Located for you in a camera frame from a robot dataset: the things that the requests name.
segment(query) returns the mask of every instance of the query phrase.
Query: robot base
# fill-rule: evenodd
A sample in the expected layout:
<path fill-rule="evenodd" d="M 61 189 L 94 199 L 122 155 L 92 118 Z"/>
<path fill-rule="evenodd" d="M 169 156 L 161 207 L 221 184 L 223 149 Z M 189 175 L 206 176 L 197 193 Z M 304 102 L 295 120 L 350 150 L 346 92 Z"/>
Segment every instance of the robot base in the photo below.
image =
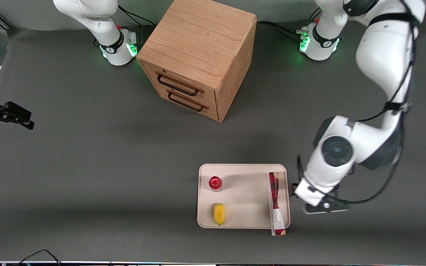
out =
<path fill-rule="evenodd" d="M 115 66 L 128 64 L 138 52 L 136 33 L 130 32 L 127 29 L 120 29 L 120 32 L 124 35 L 124 41 L 117 49 L 116 53 L 109 54 L 100 47 L 103 56 L 108 59 L 108 62 Z"/>
<path fill-rule="evenodd" d="M 303 31 L 308 31 L 309 33 L 313 30 L 313 27 L 316 26 L 316 23 L 310 23 L 307 26 L 304 26 L 301 28 Z M 338 45 L 339 39 L 334 43 L 331 44 L 328 48 L 321 47 L 320 43 L 316 41 L 312 35 L 307 35 L 302 42 L 300 43 L 299 51 L 306 54 L 310 59 L 316 60 L 316 61 L 323 61 L 325 59 L 328 59 L 330 55 L 336 51 L 336 47 Z"/>

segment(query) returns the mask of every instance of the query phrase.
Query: yellow fruit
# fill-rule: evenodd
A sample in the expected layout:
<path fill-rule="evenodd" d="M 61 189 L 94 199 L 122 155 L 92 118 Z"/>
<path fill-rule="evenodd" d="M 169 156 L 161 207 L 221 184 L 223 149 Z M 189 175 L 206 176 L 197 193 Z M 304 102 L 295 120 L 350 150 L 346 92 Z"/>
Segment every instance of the yellow fruit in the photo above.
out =
<path fill-rule="evenodd" d="M 216 224 L 222 225 L 224 223 L 224 205 L 222 203 L 215 204 L 213 216 Z"/>

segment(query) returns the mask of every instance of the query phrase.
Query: small bottle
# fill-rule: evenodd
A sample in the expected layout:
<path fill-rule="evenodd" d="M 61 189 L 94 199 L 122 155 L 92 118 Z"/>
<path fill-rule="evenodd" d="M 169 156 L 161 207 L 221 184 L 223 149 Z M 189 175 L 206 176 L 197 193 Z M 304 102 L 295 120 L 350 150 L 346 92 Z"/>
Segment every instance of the small bottle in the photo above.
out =
<path fill-rule="evenodd" d="M 220 191 L 223 186 L 223 181 L 221 181 L 221 178 L 219 177 L 212 177 L 210 178 L 208 185 L 210 185 L 213 191 Z"/>

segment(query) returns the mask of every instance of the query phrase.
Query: wooden top surface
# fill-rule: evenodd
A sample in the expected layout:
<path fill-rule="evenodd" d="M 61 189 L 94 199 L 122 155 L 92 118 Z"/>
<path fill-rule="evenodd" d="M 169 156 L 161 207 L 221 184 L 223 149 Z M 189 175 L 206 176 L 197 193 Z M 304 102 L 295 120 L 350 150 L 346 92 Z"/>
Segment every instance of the wooden top surface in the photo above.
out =
<path fill-rule="evenodd" d="M 217 89 L 255 22 L 215 1 L 175 0 L 138 59 Z"/>

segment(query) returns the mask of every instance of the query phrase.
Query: red bottle cap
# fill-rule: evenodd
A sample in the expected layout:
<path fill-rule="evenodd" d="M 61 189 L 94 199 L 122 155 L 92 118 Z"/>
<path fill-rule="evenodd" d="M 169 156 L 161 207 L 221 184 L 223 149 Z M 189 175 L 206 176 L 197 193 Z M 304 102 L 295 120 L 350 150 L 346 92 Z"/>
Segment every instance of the red bottle cap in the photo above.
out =
<path fill-rule="evenodd" d="M 223 185 L 223 181 L 221 181 L 221 178 L 219 177 L 212 177 L 210 178 L 208 185 L 210 185 L 213 190 L 217 190 L 221 188 L 221 186 Z"/>

